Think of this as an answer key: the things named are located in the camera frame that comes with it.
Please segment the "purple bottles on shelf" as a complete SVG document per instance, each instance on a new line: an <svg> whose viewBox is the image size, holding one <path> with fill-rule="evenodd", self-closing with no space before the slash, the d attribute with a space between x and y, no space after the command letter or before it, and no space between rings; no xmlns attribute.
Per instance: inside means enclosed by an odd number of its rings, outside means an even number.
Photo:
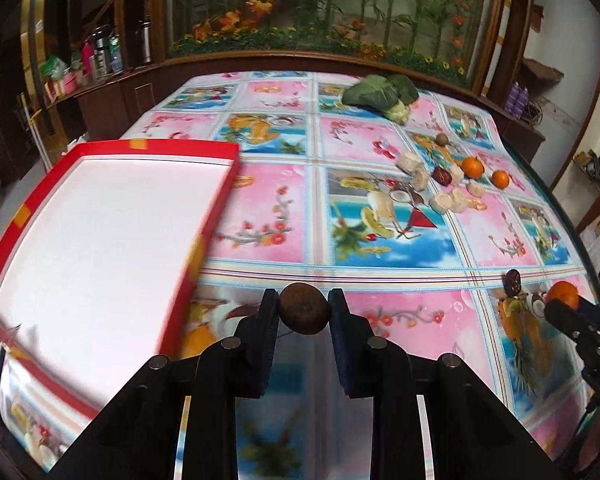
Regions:
<svg viewBox="0 0 600 480"><path fill-rule="evenodd" d="M515 82L509 89L504 104L504 110L509 115L520 119L529 102L529 92L526 87Z"/></svg>

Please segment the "small brown longan fruit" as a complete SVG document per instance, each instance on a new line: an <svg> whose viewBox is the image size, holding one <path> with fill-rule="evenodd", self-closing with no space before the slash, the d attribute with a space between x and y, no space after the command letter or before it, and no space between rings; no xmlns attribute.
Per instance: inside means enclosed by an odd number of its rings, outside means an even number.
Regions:
<svg viewBox="0 0 600 480"><path fill-rule="evenodd" d="M436 135L436 143L439 146L445 146L446 144L449 143L449 138L445 133L438 133Z"/></svg>

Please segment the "colourful fruit print tablecloth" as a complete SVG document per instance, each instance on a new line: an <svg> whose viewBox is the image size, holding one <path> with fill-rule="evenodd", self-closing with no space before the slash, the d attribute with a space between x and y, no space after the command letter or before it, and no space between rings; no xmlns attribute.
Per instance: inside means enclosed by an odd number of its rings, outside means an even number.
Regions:
<svg viewBox="0 0 600 480"><path fill-rule="evenodd" d="M596 296L585 258L540 182L507 151L484 110L428 91L405 126L341 102L343 74L235 72L186 81L126 130L128 139L209 140L240 149L240 171L189 298L174 356L189 358L234 333L265 289L307 282L341 288L377 336L405 351L460 356L548 457L567 446L586 389L567 338L543 316L567 281ZM436 135L449 143L439 146ZM425 191L396 166L410 152ZM466 157L484 166L486 192L441 186ZM510 177L505 190L495 170ZM437 214L434 194L459 188L461 214ZM516 269L521 293L503 275ZM0 427L27 474L46 474L93 417L36 380L14 356L0 363Z"/></svg>

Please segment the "bottles on left shelf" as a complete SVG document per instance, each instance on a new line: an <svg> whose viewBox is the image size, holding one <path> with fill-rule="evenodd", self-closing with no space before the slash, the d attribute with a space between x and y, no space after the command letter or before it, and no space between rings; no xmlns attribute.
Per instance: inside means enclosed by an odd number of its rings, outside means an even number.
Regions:
<svg viewBox="0 0 600 480"><path fill-rule="evenodd" d="M38 64L43 106L52 107L90 84L100 84L150 64L150 47L143 39L142 43L140 64L125 66L117 27L101 21L85 25L80 41L70 48L68 61L50 54Z"/></svg>

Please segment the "glass plant display cabinet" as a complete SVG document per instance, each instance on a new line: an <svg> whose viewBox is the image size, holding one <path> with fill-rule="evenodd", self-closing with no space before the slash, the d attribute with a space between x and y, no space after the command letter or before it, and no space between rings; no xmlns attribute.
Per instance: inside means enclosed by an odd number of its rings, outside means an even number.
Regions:
<svg viewBox="0 0 600 480"><path fill-rule="evenodd" d="M498 0L164 0L170 55L318 52L467 88Z"/></svg>

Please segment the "dark red jujube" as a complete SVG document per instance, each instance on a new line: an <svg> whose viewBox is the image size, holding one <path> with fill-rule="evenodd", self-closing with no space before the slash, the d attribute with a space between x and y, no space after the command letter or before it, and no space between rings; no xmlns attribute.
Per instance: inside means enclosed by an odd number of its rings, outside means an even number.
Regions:
<svg viewBox="0 0 600 480"><path fill-rule="evenodd" d="M440 166L435 166L432 170L431 177L441 186L450 186L453 182L452 174L449 170Z"/></svg>

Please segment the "beige cake piece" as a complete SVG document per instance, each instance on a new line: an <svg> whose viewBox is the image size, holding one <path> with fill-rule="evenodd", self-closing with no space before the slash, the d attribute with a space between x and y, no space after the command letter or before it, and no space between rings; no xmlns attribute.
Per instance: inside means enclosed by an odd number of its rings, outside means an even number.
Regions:
<svg viewBox="0 0 600 480"><path fill-rule="evenodd" d="M424 163L417 155L404 152L396 159L396 166L406 174L414 174L415 171L424 168Z"/></svg>
<svg viewBox="0 0 600 480"><path fill-rule="evenodd" d="M449 194L439 192L430 198L429 206L437 214L446 214L453 206L453 199Z"/></svg>
<svg viewBox="0 0 600 480"><path fill-rule="evenodd" d="M469 180L466 184L468 193L475 198L481 198L486 190L484 187L475 180Z"/></svg>
<svg viewBox="0 0 600 480"><path fill-rule="evenodd" d="M453 188L450 197L452 200L450 209L456 214L461 214L468 208L468 198L459 188Z"/></svg>
<svg viewBox="0 0 600 480"><path fill-rule="evenodd" d="M429 174L424 167L416 168L412 173L411 186L416 192L425 191L429 181Z"/></svg>
<svg viewBox="0 0 600 480"><path fill-rule="evenodd" d="M460 168L460 166L457 166L457 164L452 164L451 166L449 166L448 171L451 175L451 184L453 186L459 186L463 183L465 174L463 169Z"/></svg>

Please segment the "orange mandarin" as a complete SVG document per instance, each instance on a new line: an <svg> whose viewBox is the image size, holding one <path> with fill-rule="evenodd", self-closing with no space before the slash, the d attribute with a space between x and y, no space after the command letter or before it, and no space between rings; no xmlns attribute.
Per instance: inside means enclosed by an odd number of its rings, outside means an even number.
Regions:
<svg viewBox="0 0 600 480"><path fill-rule="evenodd" d="M466 157L460 164L467 179L479 180L484 174L484 166L477 157Z"/></svg>
<svg viewBox="0 0 600 480"><path fill-rule="evenodd" d="M510 183L509 174L505 170L495 170L491 174L491 183L500 190L505 190Z"/></svg>
<svg viewBox="0 0 600 480"><path fill-rule="evenodd" d="M571 310L575 311L580 304L580 296L576 286L567 281L558 281L550 286L545 302L559 301Z"/></svg>

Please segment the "green leafy bok choy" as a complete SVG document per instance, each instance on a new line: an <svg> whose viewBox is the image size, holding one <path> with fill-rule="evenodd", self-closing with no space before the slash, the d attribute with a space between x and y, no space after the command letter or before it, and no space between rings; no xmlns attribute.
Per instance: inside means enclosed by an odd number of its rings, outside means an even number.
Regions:
<svg viewBox="0 0 600 480"><path fill-rule="evenodd" d="M418 90L405 75L368 75L344 90L341 102L373 110L390 122L405 126L411 114L410 106L418 99Z"/></svg>

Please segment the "dark red date fruit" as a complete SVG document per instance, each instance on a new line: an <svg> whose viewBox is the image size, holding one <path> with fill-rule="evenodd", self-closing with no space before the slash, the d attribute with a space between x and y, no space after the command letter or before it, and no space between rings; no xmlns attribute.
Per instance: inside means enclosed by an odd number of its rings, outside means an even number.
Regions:
<svg viewBox="0 0 600 480"><path fill-rule="evenodd" d="M508 298L515 298L521 293L521 276L516 269L510 269L503 275L503 289Z"/></svg>

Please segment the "brown round longan fruit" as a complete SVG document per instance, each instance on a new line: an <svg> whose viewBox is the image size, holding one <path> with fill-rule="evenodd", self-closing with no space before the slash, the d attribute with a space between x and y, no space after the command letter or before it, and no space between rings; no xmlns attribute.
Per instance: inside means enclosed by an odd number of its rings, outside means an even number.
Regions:
<svg viewBox="0 0 600 480"><path fill-rule="evenodd" d="M329 322L330 307L317 288L292 283L279 295L279 318L294 332L312 336L324 330Z"/></svg>

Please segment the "red rimmed white tray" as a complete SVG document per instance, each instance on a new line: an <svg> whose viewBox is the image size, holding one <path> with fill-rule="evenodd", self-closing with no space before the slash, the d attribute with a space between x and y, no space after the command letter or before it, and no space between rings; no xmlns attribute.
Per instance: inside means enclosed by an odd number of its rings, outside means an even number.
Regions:
<svg viewBox="0 0 600 480"><path fill-rule="evenodd" d="M174 356L239 171L239 148L129 139L75 146L0 240L0 341L94 417L147 359Z"/></svg>

